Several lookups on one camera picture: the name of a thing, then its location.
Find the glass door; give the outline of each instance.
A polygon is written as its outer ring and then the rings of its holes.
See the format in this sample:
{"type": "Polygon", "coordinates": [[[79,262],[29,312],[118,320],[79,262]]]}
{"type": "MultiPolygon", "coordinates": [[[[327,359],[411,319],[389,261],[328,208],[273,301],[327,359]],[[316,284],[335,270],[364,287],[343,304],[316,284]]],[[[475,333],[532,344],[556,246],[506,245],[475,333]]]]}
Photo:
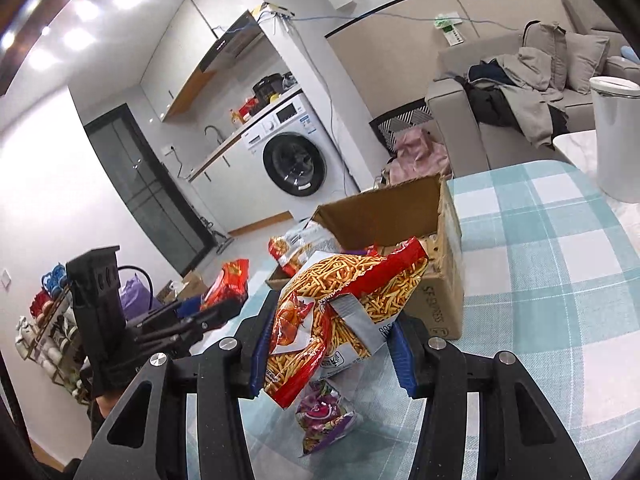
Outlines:
{"type": "Polygon", "coordinates": [[[185,275],[214,247],[125,104],[84,127],[129,211],[162,255],[185,275]]]}

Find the wooden countertop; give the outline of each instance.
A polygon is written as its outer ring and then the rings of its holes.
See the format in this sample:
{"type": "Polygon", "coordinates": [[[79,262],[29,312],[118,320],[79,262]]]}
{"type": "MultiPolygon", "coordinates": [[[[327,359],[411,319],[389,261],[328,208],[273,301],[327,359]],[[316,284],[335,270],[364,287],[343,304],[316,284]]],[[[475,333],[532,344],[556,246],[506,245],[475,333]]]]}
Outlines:
{"type": "Polygon", "coordinates": [[[225,142],[223,142],[222,144],[220,144],[205,160],[202,164],[200,164],[199,166],[197,166],[196,168],[193,168],[191,170],[191,173],[188,176],[188,181],[189,182],[193,182],[196,177],[198,177],[199,175],[202,174],[203,171],[205,171],[215,160],[217,160],[218,158],[220,158],[222,155],[224,155],[224,153],[226,152],[226,150],[228,150],[229,148],[231,148],[236,142],[238,142],[238,140],[241,139],[242,134],[245,133],[245,131],[247,131],[249,128],[251,128],[252,126],[254,126],[255,123],[257,123],[261,118],[263,118],[266,114],[268,114],[269,112],[273,111],[273,109],[275,107],[277,107],[278,105],[282,104],[284,101],[292,98],[294,95],[299,94],[300,92],[302,92],[302,88],[300,88],[300,85],[295,85],[292,86],[289,90],[287,90],[286,92],[284,92],[283,94],[280,95],[280,97],[278,98],[277,101],[274,101],[273,103],[270,103],[269,105],[265,106],[262,110],[260,110],[260,112],[258,112],[258,114],[255,117],[252,117],[251,119],[249,119],[245,124],[243,124],[242,126],[240,126],[240,128],[238,128],[236,131],[234,131],[226,140],[225,142]]]}

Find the washing machine door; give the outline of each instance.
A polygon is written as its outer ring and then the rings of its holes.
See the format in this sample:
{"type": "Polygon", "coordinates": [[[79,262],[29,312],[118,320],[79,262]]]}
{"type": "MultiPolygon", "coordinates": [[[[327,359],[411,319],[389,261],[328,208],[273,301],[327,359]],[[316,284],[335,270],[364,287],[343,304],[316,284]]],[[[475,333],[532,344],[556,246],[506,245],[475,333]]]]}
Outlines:
{"type": "Polygon", "coordinates": [[[274,184],[293,196],[313,195],[326,177],[322,153],[299,134],[286,132],[274,136],[264,146],[262,161],[274,184]]]}

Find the wooden baseboard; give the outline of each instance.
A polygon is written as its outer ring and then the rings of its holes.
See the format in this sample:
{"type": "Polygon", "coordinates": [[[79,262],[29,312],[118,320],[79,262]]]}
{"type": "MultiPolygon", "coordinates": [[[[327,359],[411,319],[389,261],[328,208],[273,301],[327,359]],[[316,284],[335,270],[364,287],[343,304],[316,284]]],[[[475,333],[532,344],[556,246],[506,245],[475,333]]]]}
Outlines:
{"type": "Polygon", "coordinates": [[[53,458],[49,453],[44,451],[33,440],[31,440],[31,449],[33,449],[33,455],[34,457],[36,457],[36,460],[38,462],[51,466],[53,469],[56,469],[58,471],[62,471],[65,468],[60,462],[53,458]]]}
{"type": "Polygon", "coordinates": [[[278,213],[277,215],[270,216],[269,218],[265,218],[264,220],[258,220],[257,222],[254,222],[252,224],[234,229],[233,231],[229,231],[229,234],[233,237],[245,235],[247,233],[257,231],[258,229],[269,227],[270,225],[279,224],[280,222],[286,222],[287,220],[293,220],[293,216],[289,211],[278,213]]]}

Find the washing machine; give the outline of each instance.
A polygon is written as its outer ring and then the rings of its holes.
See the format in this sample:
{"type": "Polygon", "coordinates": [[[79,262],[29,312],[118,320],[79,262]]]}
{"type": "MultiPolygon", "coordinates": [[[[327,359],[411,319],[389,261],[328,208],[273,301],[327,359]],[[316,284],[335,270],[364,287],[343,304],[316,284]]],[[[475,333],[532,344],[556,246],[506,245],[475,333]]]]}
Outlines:
{"type": "Polygon", "coordinates": [[[278,105],[249,130],[242,142],[255,157],[296,220],[316,207],[358,193],[331,137],[300,92],[278,105]]]}

